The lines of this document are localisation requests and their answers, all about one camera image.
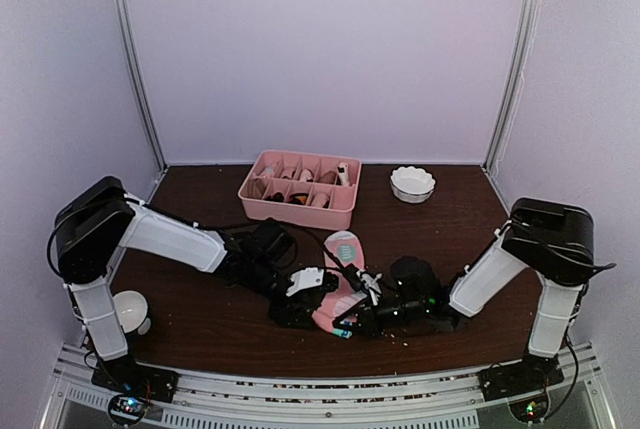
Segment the pink patterned sock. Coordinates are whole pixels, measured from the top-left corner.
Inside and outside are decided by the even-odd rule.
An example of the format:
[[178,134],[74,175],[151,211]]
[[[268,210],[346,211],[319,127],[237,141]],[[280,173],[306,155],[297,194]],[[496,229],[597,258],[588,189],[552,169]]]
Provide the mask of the pink patterned sock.
[[[337,231],[330,234],[324,242],[331,254],[337,257],[344,267],[354,265],[365,268],[364,252],[358,237],[350,231]],[[354,291],[349,282],[336,271],[337,265],[327,255],[324,256],[327,273],[337,277],[337,288],[325,295],[319,307],[312,313],[315,324],[323,331],[334,336],[349,339],[353,333],[347,329],[333,326],[334,320],[342,313],[357,305],[365,298],[361,291]]]

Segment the brown cream striped sock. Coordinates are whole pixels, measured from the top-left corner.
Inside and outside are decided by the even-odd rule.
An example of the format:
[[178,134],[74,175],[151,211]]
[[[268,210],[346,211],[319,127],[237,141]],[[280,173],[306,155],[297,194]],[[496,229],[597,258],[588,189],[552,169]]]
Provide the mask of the brown cream striped sock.
[[337,167],[337,176],[339,184],[344,187],[350,186],[349,165],[346,162],[340,162]]

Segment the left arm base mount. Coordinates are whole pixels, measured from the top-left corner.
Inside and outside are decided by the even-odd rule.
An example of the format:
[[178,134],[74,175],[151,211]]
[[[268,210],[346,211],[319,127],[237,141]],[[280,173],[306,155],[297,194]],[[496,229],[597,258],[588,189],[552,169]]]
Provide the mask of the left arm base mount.
[[142,398],[171,403],[179,376],[175,371],[137,363],[131,357],[98,359],[91,383],[95,386]]

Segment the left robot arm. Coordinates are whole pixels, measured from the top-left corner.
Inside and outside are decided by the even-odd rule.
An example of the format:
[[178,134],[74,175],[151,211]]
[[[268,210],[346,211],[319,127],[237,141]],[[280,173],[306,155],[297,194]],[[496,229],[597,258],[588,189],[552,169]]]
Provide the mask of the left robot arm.
[[[244,166],[170,169],[152,198],[188,220],[247,222],[234,191]],[[320,329],[283,328],[268,317],[268,300],[214,274],[134,249],[124,252],[115,292],[136,290],[151,303],[153,326],[133,344],[136,360],[179,369],[286,378],[365,374],[356,368],[359,342]]]

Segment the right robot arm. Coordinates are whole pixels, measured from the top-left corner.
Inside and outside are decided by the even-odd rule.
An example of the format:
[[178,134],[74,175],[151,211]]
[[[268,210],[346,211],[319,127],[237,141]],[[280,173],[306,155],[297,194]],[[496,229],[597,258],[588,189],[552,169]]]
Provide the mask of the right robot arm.
[[481,254],[448,283],[415,256],[391,265],[391,293],[379,276],[346,266],[347,286],[361,299],[339,310],[331,326],[372,337],[417,321],[437,332],[455,331],[511,283],[531,282],[539,295],[536,312],[523,358],[509,369],[519,389],[533,390],[556,371],[590,280],[614,267],[596,263],[594,230],[593,216],[581,207],[520,198]]

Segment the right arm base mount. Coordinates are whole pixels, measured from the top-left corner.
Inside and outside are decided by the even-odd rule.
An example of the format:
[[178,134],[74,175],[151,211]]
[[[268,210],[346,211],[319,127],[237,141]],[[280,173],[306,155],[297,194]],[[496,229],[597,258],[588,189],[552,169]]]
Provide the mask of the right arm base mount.
[[541,391],[564,381],[564,374],[555,359],[539,358],[493,365],[481,370],[477,377],[485,401]]

